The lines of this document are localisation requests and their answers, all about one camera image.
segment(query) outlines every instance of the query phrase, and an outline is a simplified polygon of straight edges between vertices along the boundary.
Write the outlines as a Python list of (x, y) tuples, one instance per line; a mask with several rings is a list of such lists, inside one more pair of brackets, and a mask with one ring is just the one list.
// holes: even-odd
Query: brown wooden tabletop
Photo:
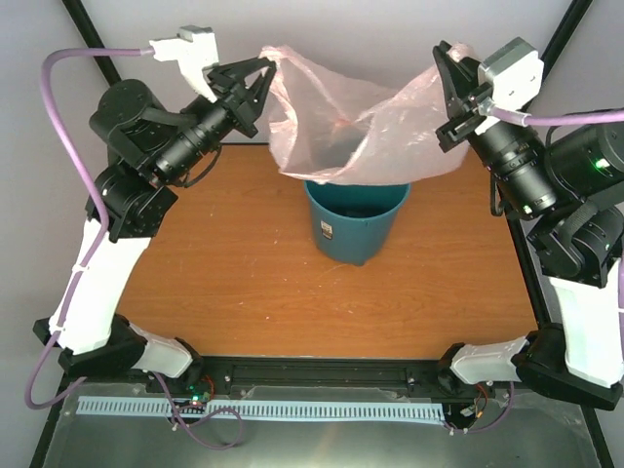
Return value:
[(316, 249), (302, 182), (279, 175), (266, 146), (226, 146), (178, 193), (119, 312), (202, 354), (435, 359), (456, 341), (536, 328), (472, 153), (458, 171), (412, 186), (363, 267)]

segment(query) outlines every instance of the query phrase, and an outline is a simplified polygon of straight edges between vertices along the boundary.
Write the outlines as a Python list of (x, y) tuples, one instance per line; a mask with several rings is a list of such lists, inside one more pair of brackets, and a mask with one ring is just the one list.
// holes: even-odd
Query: green light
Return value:
[(608, 167), (610, 167), (610, 166), (611, 166), (611, 165), (608, 163), (608, 161), (607, 161), (605, 158), (603, 158), (603, 159), (599, 159), (598, 161), (596, 161), (596, 162), (594, 163), (594, 167), (595, 167), (596, 169), (605, 169), (605, 168), (608, 168)]

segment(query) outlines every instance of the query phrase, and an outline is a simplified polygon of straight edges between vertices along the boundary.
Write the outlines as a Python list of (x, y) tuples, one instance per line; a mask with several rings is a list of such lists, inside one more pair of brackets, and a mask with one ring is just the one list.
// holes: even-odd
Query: gray wall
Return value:
[[(624, 106), (623, 18), (621, 0), (594, 1), (531, 109), (533, 113), (555, 115)], [(598, 416), (615, 466), (624, 466), (624, 404), (614, 412), (598, 411)]]
[[(516, 35), (523, 35), (543, 50), (567, 3), (256, 0), (226, 5), (205, 0), (85, 1), (102, 38), (111, 47), (144, 46), (148, 39), (171, 36), (187, 23), (211, 25), (223, 62), (254, 56), (265, 44), (289, 44), (338, 72), (388, 86), (401, 86), (429, 66), (431, 48), (441, 39), (472, 44), (482, 57)], [(609, 13), (602, 15), (609, 19)], [(616, 15), (610, 17), (616, 21)], [(600, 24), (594, 21), (592, 25), (600, 36)], [(46, 417), (43, 411), (30, 411), (21, 402), (23, 384), (41, 349), (30, 327), (33, 320), (50, 315), (58, 304), (77, 253), (86, 198), (43, 111), (37, 80), (47, 53), (77, 47), (81, 42), (58, 0), (0, 0), (0, 26), (0, 37), (7, 46), (0, 52), (0, 140), (5, 162), (0, 173), (0, 453), (3, 466), (21, 467), (27, 465)], [(613, 27), (612, 37), (617, 37), (616, 32)], [(589, 44), (608, 42), (605, 36), (586, 36), (587, 31), (583, 41)], [(570, 54), (582, 57), (585, 64), (599, 64), (601, 74), (596, 78), (603, 80), (599, 86), (612, 83), (614, 89), (615, 80), (608, 81), (605, 67), (617, 71), (618, 63), (603, 63), (606, 57), (591, 48), (581, 52)], [(580, 81), (587, 66), (575, 66), (577, 59), (568, 59), (561, 67), (578, 70), (575, 78), (568, 76), (561, 81), (573, 92), (587, 86)], [(158, 64), (148, 58), (117, 63), (123, 76), (145, 80), (171, 109), (192, 99), (172, 63)], [(104, 89), (89, 60), (71, 60), (55, 73), (61, 112), (93, 173), (103, 168), (104, 151), (89, 131), (87, 120)], [(557, 85), (547, 92), (548, 98), (560, 105), (556, 110), (569, 110), (565, 107), (566, 94)], [(595, 92), (591, 97), (574, 94), (580, 108), (608, 104), (608, 95)], [(37, 396), (51, 395), (58, 381), (58, 366), (50, 362)]]

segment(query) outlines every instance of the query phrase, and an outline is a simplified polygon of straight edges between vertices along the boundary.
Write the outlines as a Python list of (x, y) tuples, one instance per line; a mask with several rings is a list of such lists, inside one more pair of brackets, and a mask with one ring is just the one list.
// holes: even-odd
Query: plastic bag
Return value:
[[(467, 46), (453, 47), (456, 59)], [(392, 185), (457, 169), (467, 145), (443, 153), (435, 131), (447, 120), (431, 66), (399, 92), (341, 76), (289, 47), (265, 47), (277, 64), (269, 148), (280, 173), (341, 185)]]

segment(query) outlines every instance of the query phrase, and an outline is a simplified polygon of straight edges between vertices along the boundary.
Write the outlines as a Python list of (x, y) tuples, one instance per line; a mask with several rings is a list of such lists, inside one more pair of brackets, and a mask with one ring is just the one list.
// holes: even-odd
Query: sticker on bin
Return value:
[(333, 237), (332, 227), (324, 221), (321, 221), (321, 231), (323, 232), (324, 237), (327, 237), (330, 240), (332, 239)]

